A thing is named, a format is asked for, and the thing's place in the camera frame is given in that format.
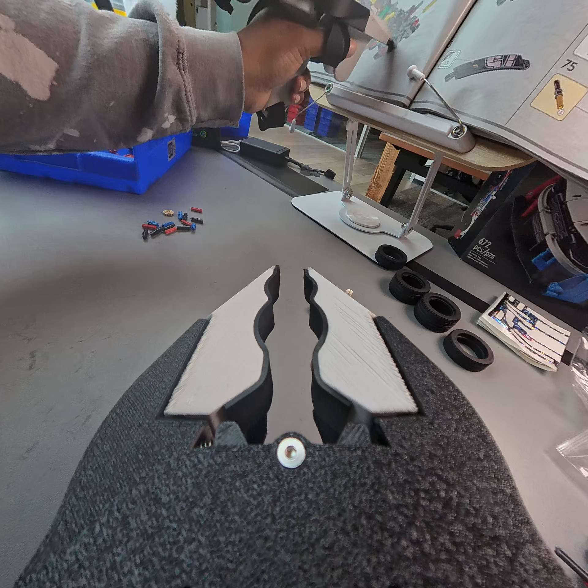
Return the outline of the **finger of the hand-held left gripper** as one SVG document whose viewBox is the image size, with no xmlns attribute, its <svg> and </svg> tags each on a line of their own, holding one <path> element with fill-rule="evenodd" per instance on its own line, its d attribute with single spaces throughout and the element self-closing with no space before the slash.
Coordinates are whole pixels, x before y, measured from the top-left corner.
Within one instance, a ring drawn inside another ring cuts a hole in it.
<svg viewBox="0 0 588 588">
<path fill-rule="evenodd" d="M 377 16 L 369 16 L 363 31 L 364 38 L 362 40 L 364 48 L 366 48 L 371 40 L 375 40 L 379 43 L 386 45 L 387 51 L 393 51 L 395 44 L 393 39 L 390 37 L 386 23 L 379 19 Z"/>
</svg>

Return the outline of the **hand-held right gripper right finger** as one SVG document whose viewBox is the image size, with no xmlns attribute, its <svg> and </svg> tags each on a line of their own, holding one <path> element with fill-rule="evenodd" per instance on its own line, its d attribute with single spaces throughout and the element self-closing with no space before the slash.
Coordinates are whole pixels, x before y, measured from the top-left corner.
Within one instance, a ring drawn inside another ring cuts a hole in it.
<svg viewBox="0 0 588 588">
<path fill-rule="evenodd" d="M 376 420 L 419 414 L 419 404 L 391 344 L 390 323 L 313 268 L 303 272 L 309 327 L 318 341 L 311 360 L 313 418 L 322 443 L 335 444 L 348 425 L 378 443 Z"/>
</svg>

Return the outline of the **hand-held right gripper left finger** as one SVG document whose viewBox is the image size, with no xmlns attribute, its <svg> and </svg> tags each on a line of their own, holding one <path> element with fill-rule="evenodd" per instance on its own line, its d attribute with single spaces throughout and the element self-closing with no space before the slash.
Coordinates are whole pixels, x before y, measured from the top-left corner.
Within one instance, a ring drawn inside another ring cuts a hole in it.
<svg viewBox="0 0 588 588">
<path fill-rule="evenodd" d="M 164 418 L 202 420 L 197 442 L 213 444 L 224 422 L 236 423 L 249 444 L 266 440 L 273 399 L 266 340 L 280 281 L 279 265 L 271 266 L 213 311 L 173 378 Z"/>
</svg>

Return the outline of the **toy instruction booklet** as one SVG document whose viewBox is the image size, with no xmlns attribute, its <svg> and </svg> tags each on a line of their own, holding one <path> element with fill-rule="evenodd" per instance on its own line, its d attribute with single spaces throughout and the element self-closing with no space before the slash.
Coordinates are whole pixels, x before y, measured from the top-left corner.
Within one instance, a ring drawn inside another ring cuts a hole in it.
<svg viewBox="0 0 588 588">
<path fill-rule="evenodd" d="M 587 1 L 362 1 L 384 21 L 336 82 L 310 63 L 312 81 L 334 82 L 329 102 L 386 126 L 401 118 L 454 119 L 472 134 L 526 151 L 587 180 Z"/>
</svg>

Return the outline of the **blue plastic parts bin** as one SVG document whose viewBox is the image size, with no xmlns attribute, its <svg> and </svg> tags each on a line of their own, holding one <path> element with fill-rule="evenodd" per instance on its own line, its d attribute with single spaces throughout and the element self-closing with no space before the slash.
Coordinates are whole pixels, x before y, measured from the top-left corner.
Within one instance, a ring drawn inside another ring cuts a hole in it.
<svg viewBox="0 0 588 588">
<path fill-rule="evenodd" d="M 91 187 L 144 194 L 192 146 L 192 132 L 153 139 L 116 153 L 1 155 L 1 170 Z"/>
<path fill-rule="evenodd" d="M 228 140 L 235 140 L 239 141 L 241 139 L 247 138 L 249 136 L 249 130 L 251 127 L 251 120 L 252 114 L 243 113 L 239 119 L 238 125 L 234 126 L 226 126 L 220 129 L 221 138 L 224 141 Z"/>
</svg>

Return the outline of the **person's left forearm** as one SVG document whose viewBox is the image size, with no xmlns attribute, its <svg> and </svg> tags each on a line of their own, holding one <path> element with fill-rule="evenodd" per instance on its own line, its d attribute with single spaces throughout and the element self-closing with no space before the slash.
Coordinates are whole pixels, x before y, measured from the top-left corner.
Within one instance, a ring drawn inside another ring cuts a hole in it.
<svg viewBox="0 0 588 588">
<path fill-rule="evenodd" d="M 128 148 L 244 110 L 236 33 L 84 1 L 1 1 L 1 153 Z"/>
</svg>

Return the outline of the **grey desk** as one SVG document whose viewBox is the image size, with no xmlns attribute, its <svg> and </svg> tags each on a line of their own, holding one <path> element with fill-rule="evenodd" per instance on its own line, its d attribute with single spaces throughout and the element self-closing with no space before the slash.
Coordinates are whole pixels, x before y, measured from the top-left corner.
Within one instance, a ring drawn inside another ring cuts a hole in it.
<svg viewBox="0 0 588 588">
<path fill-rule="evenodd" d="M 580 432 L 570 373 L 530 367 L 453 299 L 459 328 L 495 354 L 469 373 L 439 335 L 390 296 L 392 274 L 230 158 L 191 150 L 144 195 L 1 173 L 1 587 L 12 587 L 56 514 L 79 460 L 127 388 L 199 318 L 272 265 L 281 268 L 267 340 L 274 396 L 267 441 L 312 418 L 303 270 L 312 267 L 390 322 L 467 396 L 495 437 L 543 539 L 576 560 L 587 549 L 587 488 L 556 446 Z M 143 241 L 165 209 L 201 208 L 195 233 Z"/>
</svg>

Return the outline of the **stack of red blue bins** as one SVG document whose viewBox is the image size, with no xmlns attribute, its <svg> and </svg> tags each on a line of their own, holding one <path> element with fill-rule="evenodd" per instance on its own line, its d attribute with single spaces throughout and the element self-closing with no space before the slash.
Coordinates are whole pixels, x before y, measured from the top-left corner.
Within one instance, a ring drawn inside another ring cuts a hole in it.
<svg viewBox="0 0 588 588">
<path fill-rule="evenodd" d="M 301 126 L 312 134 L 322 138 L 334 138 L 342 130 L 346 118 L 336 114 L 318 104 L 309 102 L 307 106 L 299 105 L 289 107 L 288 120 L 296 121 L 296 126 Z"/>
</svg>

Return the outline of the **wooden side table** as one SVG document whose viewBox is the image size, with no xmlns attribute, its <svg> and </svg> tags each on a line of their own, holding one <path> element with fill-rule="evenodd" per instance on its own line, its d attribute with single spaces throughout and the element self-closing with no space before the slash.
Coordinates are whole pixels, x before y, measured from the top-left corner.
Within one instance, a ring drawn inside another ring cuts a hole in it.
<svg viewBox="0 0 588 588">
<path fill-rule="evenodd" d="M 433 154 L 420 146 L 412 145 L 384 132 L 380 133 L 379 139 L 384 141 L 386 146 L 366 196 L 387 206 L 399 190 L 406 172 L 425 178 L 429 172 L 429 166 L 426 163 L 433 159 Z M 446 188 L 452 193 L 463 196 L 467 203 L 471 203 L 479 191 L 481 182 L 487 180 L 489 175 L 489 172 L 444 158 L 433 186 Z"/>
</svg>

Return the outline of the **pile of small connector pins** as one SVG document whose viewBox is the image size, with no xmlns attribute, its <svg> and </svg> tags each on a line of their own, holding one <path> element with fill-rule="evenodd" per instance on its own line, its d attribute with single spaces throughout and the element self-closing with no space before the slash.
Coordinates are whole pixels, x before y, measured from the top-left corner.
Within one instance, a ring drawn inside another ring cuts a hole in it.
<svg viewBox="0 0 588 588">
<path fill-rule="evenodd" d="M 147 220 L 141 224 L 141 238 L 143 241 L 154 239 L 159 235 L 172 235 L 175 233 L 195 233 L 196 228 L 204 224 L 203 211 L 198 207 L 189 210 L 179 210 L 173 217 L 165 217 L 160 223 Z"/>
</svg>

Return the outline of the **black power adapter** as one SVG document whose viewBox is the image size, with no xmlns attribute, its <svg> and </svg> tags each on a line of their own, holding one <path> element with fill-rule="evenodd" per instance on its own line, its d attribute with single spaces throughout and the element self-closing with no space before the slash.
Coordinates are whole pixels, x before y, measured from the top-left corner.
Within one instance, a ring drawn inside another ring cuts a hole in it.
<svg viewBox="0 0 588 588">
<path fill-rule="evenodd" d="M 284 167 L 289 163 L 290 149 L 256 137 L 239 141 L 239 155 L 273 167 Z"/>
</svg>

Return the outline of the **white metal book stand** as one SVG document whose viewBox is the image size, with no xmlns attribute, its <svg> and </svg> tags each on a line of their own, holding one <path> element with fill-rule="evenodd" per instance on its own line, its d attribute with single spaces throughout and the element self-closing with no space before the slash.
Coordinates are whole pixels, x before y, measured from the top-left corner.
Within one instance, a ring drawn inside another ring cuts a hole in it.
<svg viewBox="0 0 588 588">
<path fill-rule="evenodd" d="M 415 230 L 420 212 L 443 158 L 450 152 L 462 154 L 473 150 L 476 145 L 473 133 L 463 123 L 387 102 L 380 103 L 340 84 L 336 84 L 326 98 L 330 106 L 348 111 L 342 189 L 295 197 L 292 206 L 372 261 L 376 261 L 380 245 L 397 247 L 406 254 L 408 261 L 425 254 L 433 244 Z M 380 124 L 385 132 L 401 131 L 411 138 L 432 144 L 433 162 L 406 221 L 378 213 L 366 201 L 353 195 L 350 182 L 360 118 Z"/>
</svg>

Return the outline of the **toy sticker sheet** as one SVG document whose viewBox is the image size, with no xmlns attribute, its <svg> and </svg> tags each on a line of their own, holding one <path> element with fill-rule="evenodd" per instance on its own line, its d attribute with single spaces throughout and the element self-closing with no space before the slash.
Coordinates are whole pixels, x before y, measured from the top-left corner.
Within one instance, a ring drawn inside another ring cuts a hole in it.
<svg viewBox="0 0 588 588">
<path fill-rule="evenodd" d="M 556 372 L 570 332 L 504 292 L 483 312 L 477 325 L 534 367 Z"/>
</svg>

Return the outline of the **black toy set box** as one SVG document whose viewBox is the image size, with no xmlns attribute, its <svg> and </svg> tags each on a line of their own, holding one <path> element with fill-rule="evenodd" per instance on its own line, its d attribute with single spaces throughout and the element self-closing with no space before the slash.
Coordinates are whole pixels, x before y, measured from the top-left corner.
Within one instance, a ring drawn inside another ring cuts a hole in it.
<svg viewBox="0 0 588 588">
<path fill-rule="evenodd" d="M 587 326 L 587 182 L 542 163 L 494 172 L 454 227 L 462 261 L 576 330 Z"/>
</svg>

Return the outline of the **clear plastic bag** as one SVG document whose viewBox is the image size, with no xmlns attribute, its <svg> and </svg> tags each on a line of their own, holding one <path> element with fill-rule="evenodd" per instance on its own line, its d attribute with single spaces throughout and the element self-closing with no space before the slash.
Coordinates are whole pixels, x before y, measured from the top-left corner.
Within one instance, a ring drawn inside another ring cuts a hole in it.
<svg viewBox="0 0 588 588">
<path fill-rule="evenodd" d="M 582 402 L 584 407 L 582 415 L 587 421 L 587 327 L 579 337 L 569 368 L 571 388 Z M 587 425 L 580 432 L 556 446 L 556 451 L 574 468 L 583 483 L 587 484 Z"/>
</svg>

